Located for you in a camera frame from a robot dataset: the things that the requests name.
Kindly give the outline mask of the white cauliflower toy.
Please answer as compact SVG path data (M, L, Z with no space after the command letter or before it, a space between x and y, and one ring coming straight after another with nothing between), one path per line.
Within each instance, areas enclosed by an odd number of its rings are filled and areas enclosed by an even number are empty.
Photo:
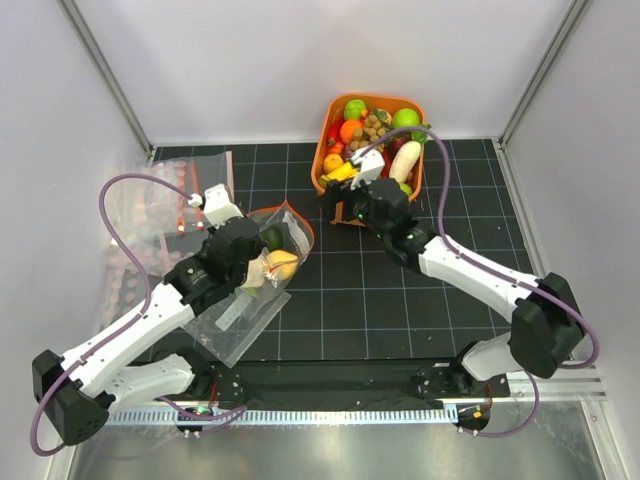
M240 288L251 297L260 298L269 282L269 264L266 257L260 255L249 262L246 279Z

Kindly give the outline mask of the dark green avocado toy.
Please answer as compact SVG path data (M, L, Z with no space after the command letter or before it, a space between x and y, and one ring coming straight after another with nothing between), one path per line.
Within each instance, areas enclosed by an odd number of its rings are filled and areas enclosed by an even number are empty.
M290 248L290 231L285 223L276 223L260 231L260 238L269 252Z

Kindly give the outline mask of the yellow lemon toy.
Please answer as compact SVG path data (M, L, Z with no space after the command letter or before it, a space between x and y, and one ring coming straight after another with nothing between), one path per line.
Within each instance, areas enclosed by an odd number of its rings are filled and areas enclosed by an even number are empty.
M269 279L274 282L289 280L298 269L299 257L286 250L275 250L266 255Z

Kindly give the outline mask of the orange zipper clear bag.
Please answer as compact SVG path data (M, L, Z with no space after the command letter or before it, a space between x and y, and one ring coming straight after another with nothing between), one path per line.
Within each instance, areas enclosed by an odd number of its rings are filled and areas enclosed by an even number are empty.
M249 263L239 299L248 301L243 316L257 321L271 306L287 302L285 289L311 253L315 238L309 222L288 201L250 211L247 217L257 224L264 248Z

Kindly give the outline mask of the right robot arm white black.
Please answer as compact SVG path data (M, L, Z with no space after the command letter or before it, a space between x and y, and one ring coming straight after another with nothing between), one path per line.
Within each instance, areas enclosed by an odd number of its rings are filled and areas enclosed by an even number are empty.
M332 181L318 202L328 216L343 206L397 265L456 287L509 322L508 333L472 342L455 357L444 375L446 388L472 396L489 380L514 371L548 379L585 337L563 277L537 278L455 243L412 214L396 181L383 178L362 186Z

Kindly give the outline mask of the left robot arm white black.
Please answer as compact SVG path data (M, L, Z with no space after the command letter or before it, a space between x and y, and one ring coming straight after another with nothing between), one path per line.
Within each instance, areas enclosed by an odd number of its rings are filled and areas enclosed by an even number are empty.
M38 403L30 430L34 452L47 455L37 433L48 418L62 446L95 435L117 411L168 395L200 400L215 372L192 348L160 361L132 366L143 351L230 296L247 278L249 264L265 248L258 225L246 216L212 227L201 249L178 262L143 302L108 328L62 355L45 350L32 362Z

